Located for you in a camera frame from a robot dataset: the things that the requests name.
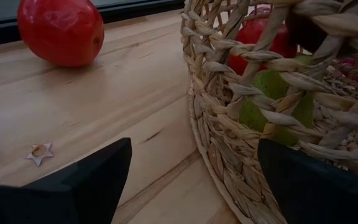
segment black object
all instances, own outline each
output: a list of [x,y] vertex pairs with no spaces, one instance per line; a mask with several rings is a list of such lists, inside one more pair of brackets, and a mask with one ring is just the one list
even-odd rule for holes
[[[344,0],[335,0],[340,6]],[[358,4],[358,1],[348,2],[348,6]],[[300,16],[294,13],[292,10],[288,13],[285,19],[285,24],[288,27],[288,33],[290,36],[290,42],[299,44],[301,47],[311,53],[315,53],[320,45],[327,37],[327,33],[317,26],[309,17]],[[344,57],[357,53],[357,50],[350,45],[348,40],[345,40],[344,44],[339,50],[338,56]]]
[[[96,5],[105,24],[175,9],[183,9],[184,6],[184,0],[143,0],[122,4]],[[20,39],[15,17],[0,21],[0,44]]]
[[289,224],[358,224],[358,175],[268,139],[258,157]]
[[124,138],[21,188],[0,186],[0,224],[110,224],[131,157]]

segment light wood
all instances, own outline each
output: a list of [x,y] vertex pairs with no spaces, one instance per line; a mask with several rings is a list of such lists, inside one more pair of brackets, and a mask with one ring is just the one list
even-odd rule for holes
[[[27,184],[130,137],[113,223],[237,223],[194,152],[179,13],[106,25],[88,68],[55,67],[22,42],[0,45],[0,184]],[[24,159],[46,142],[55,157],[40,167]]]

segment small paper star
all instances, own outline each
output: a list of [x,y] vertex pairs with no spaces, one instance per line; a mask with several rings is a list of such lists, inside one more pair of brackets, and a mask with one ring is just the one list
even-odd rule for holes
[[40,166],[43,158],[53,157],[53,154],[49,151],[51,145],[52,143],[32,145],[33,151],[26,155],[24,159],[32,159],[37,166]]

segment woven basket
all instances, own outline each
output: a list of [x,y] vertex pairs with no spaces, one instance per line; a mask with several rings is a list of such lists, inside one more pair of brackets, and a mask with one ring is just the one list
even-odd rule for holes
[[[344,37],[358,49],[358,3],[338,9],[330,0],[266,0],[273,10],[259,41],[234,41],[256,3],[190,0],[186,5],[181,41],[192,79],[190,120],[209,173],[240,222],[286,223],[256,156],[259,139],[271,138],[278,125],[298,137],[294,150],[358,174],[358,83],[342,75],[335,59]],[[289,10],[309,17],[329,34],[312,65],[268,51]],[[229,52],[248,60],[243,76],[226,65]],[[250,84],[262,64],[290,84],[286,97],[275,101]],[[323,81],[314,78],[322,74]],[[312,129],[289,115],[306,90],[314,93]],[[238,122],[244,98],[258,105],[269,121],[263,133]]]

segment dark window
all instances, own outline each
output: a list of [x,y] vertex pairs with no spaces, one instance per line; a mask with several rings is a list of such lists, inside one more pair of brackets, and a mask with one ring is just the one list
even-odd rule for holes
[[[91,0],[104,23],[180,9],[184,0]],[[16,11],[20,0],[0,0],[0,44],[20,40]]]

